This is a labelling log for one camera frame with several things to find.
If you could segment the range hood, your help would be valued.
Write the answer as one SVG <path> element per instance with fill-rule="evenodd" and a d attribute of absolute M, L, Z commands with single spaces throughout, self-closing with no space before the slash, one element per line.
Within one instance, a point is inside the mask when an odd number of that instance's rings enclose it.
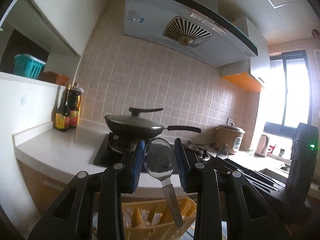
<path fill-rule="evenodd" d="M 243 31 L 196 0 L 125 0 L 124 33 L 213 67 L 258 55 L 257 46 Z"/>

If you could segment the teal plastic basket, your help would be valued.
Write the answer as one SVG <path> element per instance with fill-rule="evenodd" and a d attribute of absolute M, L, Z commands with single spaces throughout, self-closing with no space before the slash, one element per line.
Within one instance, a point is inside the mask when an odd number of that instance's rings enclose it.
<path fill-rule="evenodd" d="M 17 54 L 14 57 L 14 74 L 30 79 L 37 79 L 45 65 L 45 62 L 29 54 Z"/>

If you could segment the brown box on shelf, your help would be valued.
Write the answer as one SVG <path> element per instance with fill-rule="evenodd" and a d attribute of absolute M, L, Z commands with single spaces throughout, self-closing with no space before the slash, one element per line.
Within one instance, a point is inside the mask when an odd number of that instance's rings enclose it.
<path fill-rule="evenodd" d="M 42 72 L 37 79 L 61 86 L 65 86 L 70 80 L 69 77 L 62 74 L 57 74 L 55 72 Z"/>

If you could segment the red label sauce bottle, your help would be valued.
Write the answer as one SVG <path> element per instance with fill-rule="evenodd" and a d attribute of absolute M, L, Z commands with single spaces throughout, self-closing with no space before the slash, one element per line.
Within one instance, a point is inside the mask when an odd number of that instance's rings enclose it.
<path fill-rule="evenodd" d="M 77 128 L 80 116 L 81 96 L 83 93 L 84 90 L 79 86 L 77 82 L 75 82 L 70 90 L 68 97 L 68 105 L 71 111 L 69 128 Z"/>

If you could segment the black gas stove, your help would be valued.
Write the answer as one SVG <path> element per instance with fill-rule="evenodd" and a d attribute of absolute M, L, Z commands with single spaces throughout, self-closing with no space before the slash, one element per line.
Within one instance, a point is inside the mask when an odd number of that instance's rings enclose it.
<path fill-rule="evenodd" d="M 113 164 L 119 163 L 122 160 L 123 156 L 129 153 L 133 153 L 136 149 L 137 143 L 134 142 L 129 151 L 127 149 L 121 150 L 117 147 L 117 141 L 117 135 L 114 135 L 113 133 L 107 134 L 93 160 L 93 164 L 96 166 L 109 167 Z M 183 148 L 186 154 L 193 153 L 196 155 L 198 161 L 201 161 L 208 165 L 212 165 L 214 157 L 212 157 L 210 154 L 206 153 L 206 156 L 203 159 L 202 153 L 200 153 L 199 155 L 196 154 L 190 148 L 187 148 L 186 144 L 183 144 Z"/>

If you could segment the dark soy sauce bottle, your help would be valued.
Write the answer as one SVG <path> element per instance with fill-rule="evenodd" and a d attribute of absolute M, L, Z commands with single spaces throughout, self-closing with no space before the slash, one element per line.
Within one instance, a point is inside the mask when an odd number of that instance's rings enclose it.
<path fill-rule="evenodd" d="M 66 132 L 69 129 L 71 110 L 68 105 L 68 97 L 70 90 L 71 85 L 67 84 L 60 102 L 60 106 L 55 115 L 55 128 L 61 132 Z"/>

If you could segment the black wok with lid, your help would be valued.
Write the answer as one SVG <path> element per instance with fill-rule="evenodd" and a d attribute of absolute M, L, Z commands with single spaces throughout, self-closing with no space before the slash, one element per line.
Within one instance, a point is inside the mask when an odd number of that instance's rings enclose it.
<path fill-rule="evenodd" d="M 140 117 L 141 113 L 163 111 L 163 108 L 142 109 L 129 108 L 130 115 L 106 115 L 106 124 L 111 132 L 122 138 L 149 140 L 157 137 L 165 129 L 168 131 L 189 131 L 201 133 L 201 129 L 193 126 L 163 126 L 156 121 Z"/>

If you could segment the brown rice cooker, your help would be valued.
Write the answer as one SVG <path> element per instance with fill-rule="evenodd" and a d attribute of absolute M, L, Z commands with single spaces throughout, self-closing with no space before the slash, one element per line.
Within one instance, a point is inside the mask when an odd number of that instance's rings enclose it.
<path fill-rule="evenodd" d="M 240 150 L 245 131 L 234 125 L 218 125 L 214 135 L 214 148 L 219 150 L 222 145 L 227 145 L 229 154 L 234 155 Z"/>

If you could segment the window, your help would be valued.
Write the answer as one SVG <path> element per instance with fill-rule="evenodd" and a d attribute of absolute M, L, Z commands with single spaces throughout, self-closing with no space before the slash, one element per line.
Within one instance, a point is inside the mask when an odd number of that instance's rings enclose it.
<path fill-rule="evenodd" d="M 311 124 L 312 88 L 305 50 L 270 57 L 268 107 L 264 132 L 291 138 L 298 125 Z"/>

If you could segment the tan woven utensil basket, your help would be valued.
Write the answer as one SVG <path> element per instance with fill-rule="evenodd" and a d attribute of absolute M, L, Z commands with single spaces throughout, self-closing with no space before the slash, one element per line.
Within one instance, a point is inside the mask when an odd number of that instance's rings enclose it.
<path fill-rule="evenodd" d="M 126 239 L 179 239 L 196 219 L 196 203 L 189 197 L 177 199 L 183 219 L 178 228 L 165 199 L 122 204 Z"/>

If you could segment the orange wall cabinet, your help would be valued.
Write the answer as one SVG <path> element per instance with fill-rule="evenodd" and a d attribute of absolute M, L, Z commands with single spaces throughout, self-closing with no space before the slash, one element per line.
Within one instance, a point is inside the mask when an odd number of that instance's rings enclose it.
<path fill-rule="evenodd" d="M 220 67 L 220 77 L 245 92 L 260 93 L 266 87 L 271 69 L 267 40 L 246 16 L 240 16 L 234 23 L 257 46 L 258 56 Z"/>

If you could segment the white countertop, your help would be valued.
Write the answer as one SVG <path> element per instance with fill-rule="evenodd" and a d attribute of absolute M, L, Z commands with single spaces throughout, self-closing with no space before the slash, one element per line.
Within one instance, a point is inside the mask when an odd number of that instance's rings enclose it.
<path fill-rule="evenodd" d="M 107 135 L 105 125 L 81 121 L 77 129 L 60 132 L 48 122 L 13 135 L 16 159 L 32 169 L 65 184 L 79 172 L 99 173 L 103 167 L 93 160 Z M 289 174 L 281 167 L 284 162 L 239 151 L 229 159 L 252 171 L 260 171 L 283 183 Z M 140 176 L 138 189 L 160 188 L 161 183 L 146 173 Z"/>

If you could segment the clear plastic spoon long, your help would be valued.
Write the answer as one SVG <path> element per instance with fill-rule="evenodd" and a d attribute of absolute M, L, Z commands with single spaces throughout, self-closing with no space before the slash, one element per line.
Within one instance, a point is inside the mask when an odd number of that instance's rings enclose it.
<path fill-rule="evenodd" d="M 228 157 L 229 157 L 229 147 L 228 145 L 224 144 L 217 151 L 216 158 L 228 159 Z"/>

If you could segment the pink electric kettle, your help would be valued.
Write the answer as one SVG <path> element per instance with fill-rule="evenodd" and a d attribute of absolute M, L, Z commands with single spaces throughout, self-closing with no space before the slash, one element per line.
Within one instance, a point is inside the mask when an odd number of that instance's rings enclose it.
<path fill-rule="evenodd" d="M 270 145 L 270 137 L 266 134 L 262 134 L 260 136 L 257 148 L 255 150 L 255 155 L 258 155 L 260 157 L 266 157 L 269 145 Z"/>

